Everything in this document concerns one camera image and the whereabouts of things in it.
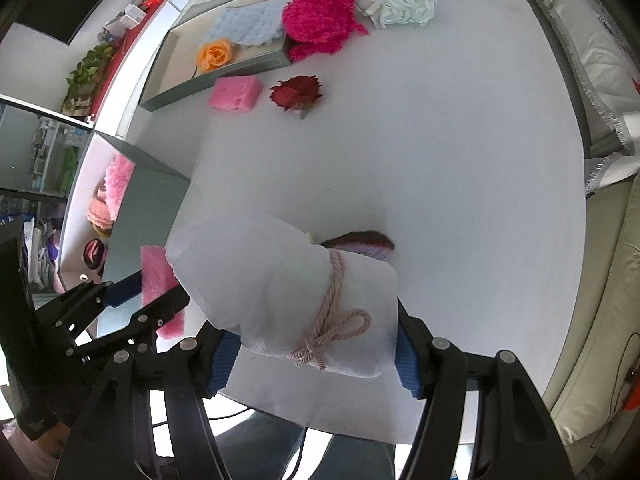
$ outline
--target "magenta fluffy yarn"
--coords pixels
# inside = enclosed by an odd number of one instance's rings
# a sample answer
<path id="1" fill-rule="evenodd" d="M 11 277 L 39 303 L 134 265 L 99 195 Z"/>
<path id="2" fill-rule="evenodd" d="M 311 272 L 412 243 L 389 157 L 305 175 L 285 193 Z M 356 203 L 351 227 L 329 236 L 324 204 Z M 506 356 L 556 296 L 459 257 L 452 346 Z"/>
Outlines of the magenta fluffy yarn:
<path id="1" fill-rule="evenodd" d="M 282 12 L 282 25 L 299 44 L 289 57 L 300 61 L 316 52 L 334 54 L 354 30 L 368 34 L 354 18 L 355 0 L 291 0 Z"/>
<path id="2" fill-rule="evenodd" d="M 135 163 L 131 162 L 126 156 L 117 153 L 111 164 L 107 168 L 104 176 L 104 188 L 106 190 L 105 202 L 111 213 L 111 219 L 115 222 L 118 218 L 120 205 L 124 198 L 124 192 L 135 170 Z"/>

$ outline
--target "pink fuzzy cloth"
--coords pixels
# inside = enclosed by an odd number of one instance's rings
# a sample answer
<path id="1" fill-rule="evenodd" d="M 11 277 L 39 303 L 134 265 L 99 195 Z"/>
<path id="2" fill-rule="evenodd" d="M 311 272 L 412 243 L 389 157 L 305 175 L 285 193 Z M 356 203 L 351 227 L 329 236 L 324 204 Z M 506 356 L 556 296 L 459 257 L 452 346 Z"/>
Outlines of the pink fuzzy cloth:
<path id="1" fill-rule="evenodd" d="M 111 213 L 111 219 L 115 222 L 118 218 L 120 205 L 124 198 L 124 192 L 127 190 L 127 184 L 131 179 L 135 163 L 131 162 L 126 156 L 117 153 L 111 164 L 107 168 L 104 176 L 104 187 L 106 189 L 105 202 Z"/>
<path id="2" fill-rule="evenodd" d="M 300 61 L 316 52 L 334 54 L 354 30 L 368 34 L 354 18 L 355 0 L 291 0 L 282 12 L 282 25 L 293 40 L 289 57 Z"/>
<path id="3" fill-rule="evenodd" d="M 142 268 L 142 306 L 157 300 L 168 290 L 178 285 L 174 271 L 166 260 L 166 250 L 159 246 L 140 247 Z M 174 339 L 184 334 L 184 309 L 171 321 L 162 325 L 156 333 L 164 340 Z"/>

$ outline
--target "pink rope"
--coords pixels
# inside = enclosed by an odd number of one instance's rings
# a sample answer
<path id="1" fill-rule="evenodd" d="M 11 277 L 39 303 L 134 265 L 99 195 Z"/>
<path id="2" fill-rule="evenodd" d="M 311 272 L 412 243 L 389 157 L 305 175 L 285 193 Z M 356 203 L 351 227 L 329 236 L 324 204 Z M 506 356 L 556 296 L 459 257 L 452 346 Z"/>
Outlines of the pink rope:
<path id="1" fill-rule="evenodd" d="M 340 251 L 335 249 L 329 250 L 329 258 L 334 268 L 334 279 L 320 305 L 316 321 L 305 337 L 305 343 L 289 355 L 289 359 L 295 361 L 297 366 L 311 363 L 320 370 L 325 370 L 326 364 L 321 349 L 324 343 L 351 339 L 364 334 L 371 326 L 371 316 L 366 310 L 356 308 L 343 313 L 337 311 L 344 282 L 344 260 Z M 341 332 L 340 330 L 343 330 L 355 317 L 361 317 L 362 324 L 353 330 Z"/>

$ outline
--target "glass display case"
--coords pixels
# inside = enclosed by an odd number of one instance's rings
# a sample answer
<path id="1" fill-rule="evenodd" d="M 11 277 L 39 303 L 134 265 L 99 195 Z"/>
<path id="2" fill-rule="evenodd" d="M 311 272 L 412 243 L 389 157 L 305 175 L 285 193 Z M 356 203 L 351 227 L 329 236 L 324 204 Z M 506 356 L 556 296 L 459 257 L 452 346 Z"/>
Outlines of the glass display case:
<path id="1" fill-rule="evenodd" d="M 0 225 L 24 223 L 30 289 L 54 290 L 66 202 L 92 126 L 0 95 Z"/>

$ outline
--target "pink sponge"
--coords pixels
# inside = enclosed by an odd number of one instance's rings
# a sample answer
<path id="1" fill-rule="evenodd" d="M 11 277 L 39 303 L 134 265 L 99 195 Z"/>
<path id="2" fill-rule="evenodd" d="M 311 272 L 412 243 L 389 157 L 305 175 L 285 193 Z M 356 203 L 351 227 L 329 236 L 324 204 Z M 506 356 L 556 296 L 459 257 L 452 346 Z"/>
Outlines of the pink sponge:
<path id="1" fill-rule="evenodd" d="M 262 92 L 262 83 L 252 75 L 219 77 L 213 85 L 209 106 L 218 110 L 248 112 Z"/>
<path id="2" fill-rule="evenodd" d="M 142 306 L 157 300 L 168 290 L 178 285 L 174 271 L 166 260 L 166 250 L 159 246 L 140 247 L 142 268 Z M 156 333 L 168 340 L 184 334 L 184 309 L 171 321 L 162 325 Z"/>

